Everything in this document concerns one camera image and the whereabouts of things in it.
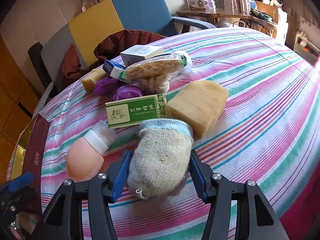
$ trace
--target light blue cuff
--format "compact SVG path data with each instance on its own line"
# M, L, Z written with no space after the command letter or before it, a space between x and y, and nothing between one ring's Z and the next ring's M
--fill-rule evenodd
M140 132L144 129L168 129L183 133L192 138L192 129L185 122L177 119L150 119L140 124Z

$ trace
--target white rope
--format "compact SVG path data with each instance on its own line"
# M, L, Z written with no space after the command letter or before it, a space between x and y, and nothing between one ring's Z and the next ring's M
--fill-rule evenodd
M140 79L141 84L145 86L150 92L157 94L166 93L169 91L170 74L163 74L149 79Z

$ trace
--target blue package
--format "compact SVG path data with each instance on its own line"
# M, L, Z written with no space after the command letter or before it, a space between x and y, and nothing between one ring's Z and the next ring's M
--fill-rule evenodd
M112 78L131 84L131 80L125 78L125 67L111 60L105 60L103 70Z

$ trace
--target green box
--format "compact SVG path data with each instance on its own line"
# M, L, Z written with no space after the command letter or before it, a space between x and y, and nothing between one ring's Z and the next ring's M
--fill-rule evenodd
M145 120L167 118L165 94L105 103L109 128L137 125Z

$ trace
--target metal screw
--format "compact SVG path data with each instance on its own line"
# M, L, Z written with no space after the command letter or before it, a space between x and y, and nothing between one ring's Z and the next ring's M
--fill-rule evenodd
M248 185L251 186L251 187L253 187L253 186L256 185L256 182L255 182L254 180L252 180L252 179L249 179L247 183L248 183Z
M221 174L219 174L219 173L214 173L214 174L212 174L212 178L214 178L214 179L221 179L222 176L221 176Z
M107 177L107 175L105 173L99 173L98 174L98 178L99 179L105 179Z
M71 183L72 183L72 180L71 180L71 179L66 179L66 180L63 182L63 185L69 186L69 185L71 185Z

